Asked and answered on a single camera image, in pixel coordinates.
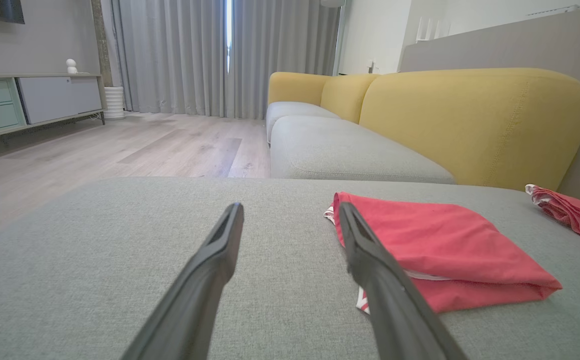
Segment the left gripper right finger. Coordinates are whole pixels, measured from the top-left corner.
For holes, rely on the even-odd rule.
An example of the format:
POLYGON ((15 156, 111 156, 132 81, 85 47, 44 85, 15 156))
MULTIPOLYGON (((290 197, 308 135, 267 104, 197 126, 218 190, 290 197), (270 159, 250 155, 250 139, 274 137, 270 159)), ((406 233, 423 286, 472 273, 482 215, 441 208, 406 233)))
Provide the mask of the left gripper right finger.
POLYGON ((348 271, 367 294, 381 360, 468 360, 456 340, 356 207, 341 202, 348 271))

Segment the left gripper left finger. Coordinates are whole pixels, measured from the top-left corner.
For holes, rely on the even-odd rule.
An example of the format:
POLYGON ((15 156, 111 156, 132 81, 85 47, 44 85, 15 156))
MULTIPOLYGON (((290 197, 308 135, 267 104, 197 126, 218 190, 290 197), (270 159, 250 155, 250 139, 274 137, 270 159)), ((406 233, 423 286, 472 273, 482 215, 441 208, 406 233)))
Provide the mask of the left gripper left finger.
POLYGON ((235 273, 244 207, 232 203, 120 360, 207 360, 224 287, 235 273))

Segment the red white basketball jersey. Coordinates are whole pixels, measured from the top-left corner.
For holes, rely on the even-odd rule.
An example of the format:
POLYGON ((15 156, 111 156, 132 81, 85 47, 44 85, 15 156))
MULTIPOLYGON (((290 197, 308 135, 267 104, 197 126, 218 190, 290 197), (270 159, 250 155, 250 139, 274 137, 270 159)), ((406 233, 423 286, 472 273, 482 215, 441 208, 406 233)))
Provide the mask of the red white basketball jersey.
POLYGON ((436 313, 543 301, 563 287, 490 221, 468 208, 338 192, 324 217, 335 226, 340 243, 342 203, 356 207, 436 313))

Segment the large grey ottoman cushion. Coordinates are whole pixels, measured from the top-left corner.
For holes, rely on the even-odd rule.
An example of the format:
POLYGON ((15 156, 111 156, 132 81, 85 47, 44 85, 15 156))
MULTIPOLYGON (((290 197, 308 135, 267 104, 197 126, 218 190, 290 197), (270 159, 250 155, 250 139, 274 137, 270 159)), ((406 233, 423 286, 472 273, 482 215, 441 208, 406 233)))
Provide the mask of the large grey ottoman cushion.
POLYGON ((455 204, 488 219, 563 290, 450 312, 473 360, 580 360, 580 236, 495 187, 282 178, 120 177, 81 186, 0 232, 0 360, 119 360, 231 203, 244 205, 212 360, 378 360, 335 228, 336 192, 455 204))

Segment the grey sofa seat cushion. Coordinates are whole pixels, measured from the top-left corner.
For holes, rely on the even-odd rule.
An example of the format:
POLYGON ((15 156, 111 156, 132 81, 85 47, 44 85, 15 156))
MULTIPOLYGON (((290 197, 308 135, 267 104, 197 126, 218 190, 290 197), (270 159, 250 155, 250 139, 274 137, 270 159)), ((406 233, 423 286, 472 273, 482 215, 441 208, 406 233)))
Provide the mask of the grey sofa seat cushion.
POLYGON ((454 184, 449 171, 351 121, 284 116, 271 132, 271 177, 454 184))
POLYGON ((271 133, 276 121, 285 116, 312 116, 328 117, 340 119, 339 116, 328 111, 319 105, 308 104, 297 101, 277 101, 268 105, 265 114, 265 129, 267 131, 267 142, 271 143, 271 133))

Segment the wide yellow sofa backrest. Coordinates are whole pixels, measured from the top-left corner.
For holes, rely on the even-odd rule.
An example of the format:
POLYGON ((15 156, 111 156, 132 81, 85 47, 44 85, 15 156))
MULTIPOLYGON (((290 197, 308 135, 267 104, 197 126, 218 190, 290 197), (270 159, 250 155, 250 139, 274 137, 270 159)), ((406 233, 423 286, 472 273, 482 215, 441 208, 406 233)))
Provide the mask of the wide yellow sofa backrest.
POLYGON ((367 89, 360 126, 457 184, 555 191, 580 148, 580 81, 539 68, 384 74, 367 89))

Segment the red white basketball shorts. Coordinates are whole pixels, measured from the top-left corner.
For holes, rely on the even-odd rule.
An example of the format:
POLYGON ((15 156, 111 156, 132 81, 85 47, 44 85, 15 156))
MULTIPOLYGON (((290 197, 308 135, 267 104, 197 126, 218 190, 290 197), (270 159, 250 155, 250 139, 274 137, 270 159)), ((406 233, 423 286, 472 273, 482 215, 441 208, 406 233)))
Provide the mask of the red white basketball shorts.
POLYGON ((545 214, 580 235, 580 199, 535 184, 527 184, 525 192, 531 196, 532 203, 545 214))

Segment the white ribbed plant pot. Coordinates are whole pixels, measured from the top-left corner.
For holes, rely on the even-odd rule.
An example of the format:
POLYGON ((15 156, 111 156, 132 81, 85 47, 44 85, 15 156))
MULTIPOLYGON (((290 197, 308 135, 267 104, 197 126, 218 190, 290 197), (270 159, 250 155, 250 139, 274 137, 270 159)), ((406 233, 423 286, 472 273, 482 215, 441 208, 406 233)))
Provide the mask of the white ribbed plant pot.
POLYGON ((104 117, 109 120, 121 120, 125 118, 124 112, 124 89, 119 86, 105 86, 106 109, 104 117))

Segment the narrow yellow sofa backrest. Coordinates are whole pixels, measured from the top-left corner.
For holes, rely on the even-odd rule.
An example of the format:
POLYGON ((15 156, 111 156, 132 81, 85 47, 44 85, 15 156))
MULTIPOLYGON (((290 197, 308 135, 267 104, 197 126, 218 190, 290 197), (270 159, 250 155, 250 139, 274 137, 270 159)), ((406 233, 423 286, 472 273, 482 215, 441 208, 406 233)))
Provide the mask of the narrow yellow sofa backrest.
POLYGON ((326 80, 320 107, 343 120, 358 123, 368 87, 378 74, 352 74, 332 76, 326 80))

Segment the grey curtain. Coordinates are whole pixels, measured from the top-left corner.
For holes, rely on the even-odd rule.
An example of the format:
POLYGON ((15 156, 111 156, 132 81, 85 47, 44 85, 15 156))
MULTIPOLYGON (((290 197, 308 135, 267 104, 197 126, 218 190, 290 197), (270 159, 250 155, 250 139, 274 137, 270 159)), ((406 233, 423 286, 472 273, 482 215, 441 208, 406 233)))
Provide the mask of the grey curtain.
POLYGON ((226 116, 226 0, 111 4, 128 110, 226 116))
POLYGON ((321 0, 226 4, 228 117, 262 120, 272 73, 333 73, 340 7, 321 0))

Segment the grey green tv cabinet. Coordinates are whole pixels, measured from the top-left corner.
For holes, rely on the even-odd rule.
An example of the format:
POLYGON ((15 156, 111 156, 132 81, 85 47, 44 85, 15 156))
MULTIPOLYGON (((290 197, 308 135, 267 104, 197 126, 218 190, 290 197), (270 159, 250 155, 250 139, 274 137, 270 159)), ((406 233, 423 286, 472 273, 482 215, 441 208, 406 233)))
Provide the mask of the grey green tv cabinet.
POLYGON ((98 74, 0 74, 0 136, 89 115, 104 124, 106 109, 98 74))

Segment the indoor tree plant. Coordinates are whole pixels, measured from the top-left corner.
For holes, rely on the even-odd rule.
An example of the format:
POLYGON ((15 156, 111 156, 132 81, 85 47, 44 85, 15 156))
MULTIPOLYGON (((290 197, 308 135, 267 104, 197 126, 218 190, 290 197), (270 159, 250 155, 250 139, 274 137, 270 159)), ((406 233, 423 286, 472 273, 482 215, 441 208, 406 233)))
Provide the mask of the indoor tree plant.
POLYGON ((91 4, 93 24, 95 28, 96 48, 98 52, 99 70, 104 87, 113 87, 111 62, 108 52, 107 36, 105 34, 104 15, 101 0, 89 0, 91 4))

